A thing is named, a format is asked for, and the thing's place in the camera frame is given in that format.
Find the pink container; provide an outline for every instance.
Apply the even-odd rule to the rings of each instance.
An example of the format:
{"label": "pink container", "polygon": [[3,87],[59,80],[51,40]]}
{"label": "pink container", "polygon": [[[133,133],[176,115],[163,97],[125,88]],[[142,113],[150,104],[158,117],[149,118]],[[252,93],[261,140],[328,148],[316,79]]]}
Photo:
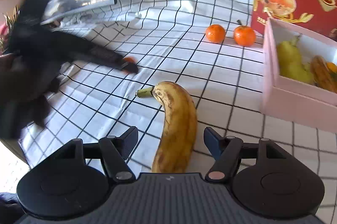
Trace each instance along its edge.
{"label": "pink container", "polygon": [[261,112],[279,119],[316,127],[324,131],[337,131],[337,94],[279,75],[276,45],[283,40],[302,34],[298,48],[303,62],[315,55],[337,63],[337,43],[311,30],[268,19],[263,48],[265,76]]}

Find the banana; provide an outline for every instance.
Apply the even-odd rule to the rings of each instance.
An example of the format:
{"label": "banana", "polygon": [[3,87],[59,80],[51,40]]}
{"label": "banana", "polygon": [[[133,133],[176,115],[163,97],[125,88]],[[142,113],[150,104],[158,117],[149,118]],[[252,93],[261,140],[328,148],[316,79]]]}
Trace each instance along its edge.
{"label": "banana", "polygon": [[153,96],[164,107],[162,137],[152,163],[154,173],[184,173],[197,132],[197,112],[188,92],[173,82],[140,89],[138,97]]}

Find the pear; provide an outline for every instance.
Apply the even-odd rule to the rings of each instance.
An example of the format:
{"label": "pear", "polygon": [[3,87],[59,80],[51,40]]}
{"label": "pear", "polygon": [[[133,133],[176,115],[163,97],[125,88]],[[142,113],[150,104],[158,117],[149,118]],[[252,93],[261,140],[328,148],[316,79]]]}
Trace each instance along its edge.
{"label": "pear", "polygon": [[276,46],[277,58],[280,68],[289,63],[302,63],[302,56],[296,44],[301,35],[294,37],[291,41],[282,41]]}
{"label": "pear", "polygon": [[314,84],[314,76],[310,65],[303,65],[297,61],[280,66],[280,75],[306,84]]}

